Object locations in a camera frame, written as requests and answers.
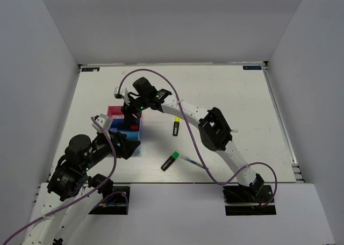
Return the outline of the green cap black highlighter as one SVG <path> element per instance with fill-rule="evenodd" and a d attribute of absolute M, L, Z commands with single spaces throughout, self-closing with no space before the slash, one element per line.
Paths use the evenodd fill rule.
<path fill-rule="evenodd" d="M 180 156 L 180 153 L 175 151 L 173 152 L 168 159 L 164 162 L 164 164 L 161 166 L 162 171 L 166 171 Z"/>

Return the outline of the yellow cap black highlighter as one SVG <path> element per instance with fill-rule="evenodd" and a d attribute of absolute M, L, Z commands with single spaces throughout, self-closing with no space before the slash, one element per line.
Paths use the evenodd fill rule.
<path fill-rule="evenodd" d="M 173 124 L 173 136 L 178 136 L 179 127 L 180 127 L 180 118 L 175 117 L 174 124 Z"/>

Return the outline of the blue gel pen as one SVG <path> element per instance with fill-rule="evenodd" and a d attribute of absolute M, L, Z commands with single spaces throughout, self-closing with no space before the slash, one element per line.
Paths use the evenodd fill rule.
<path fill-rule="evenodd" d="M 180 154 L 180 158 L 186 162 L 189 162 L 189 163 L 199 167 L 199 168 L 205 169 L 205 167 L 201 163 L 198 163 L 195 160 L 192 160 L 191 158 L 189 158 L 183 154 Z"/>

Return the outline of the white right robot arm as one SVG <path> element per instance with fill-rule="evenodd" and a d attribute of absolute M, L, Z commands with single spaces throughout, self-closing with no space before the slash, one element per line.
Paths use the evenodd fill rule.
<path fill-rule="evenodd" d="M 244 201 L 256 201 L 262 195 L 264 180 L 238 151 L 221 110 L 213 107 L 202 109 L 183 102 L 176 90 L 158 90 L 148 79 L 141 77 L 133 83 L 136 94 L 117 87 L 114 96 L 123 99 L 121 110 L 125 120 L 139 117 L 143 110 L 150 108 L 183 119 L 187 127 L 195 126 L 205 148 L 215 152 L 229 166 L 239 184 Z"/>

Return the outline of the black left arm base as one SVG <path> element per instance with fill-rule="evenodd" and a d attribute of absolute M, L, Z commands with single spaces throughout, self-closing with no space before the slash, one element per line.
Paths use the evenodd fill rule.
<path fill-rule="evenodd" d="M 113 185 L 102 193 L 102 200 L 92 208 L 93 215 L 128 215 L 130 189 L 128 185 Z"/>

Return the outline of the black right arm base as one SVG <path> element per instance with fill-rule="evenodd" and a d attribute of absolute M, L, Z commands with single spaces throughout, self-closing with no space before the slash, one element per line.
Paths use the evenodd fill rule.
<path fill-rule="evenodd" d="M 239 185 L 223 187 L 226 216 L 263 216 L 276 215 L 274 199 L 263 207 L 272 197 L 270 185 L 264 185 L 256 196 Z"/>

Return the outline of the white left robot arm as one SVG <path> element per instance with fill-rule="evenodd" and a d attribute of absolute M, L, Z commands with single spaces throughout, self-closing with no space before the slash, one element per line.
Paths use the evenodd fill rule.
<path fill-rule="evenodd" d="M 87 172 L 109 155 L 130 158 L 140 146 L 139 140 L 127 139 L 120 132 L 98 133 L 94 140 L 85 134 L 72 137 L 60 157 L 47 185 L 41 215 L 24 244 L 67 244 L 85 216 L 101 203 L 122 196 L 108 176 Z"/>

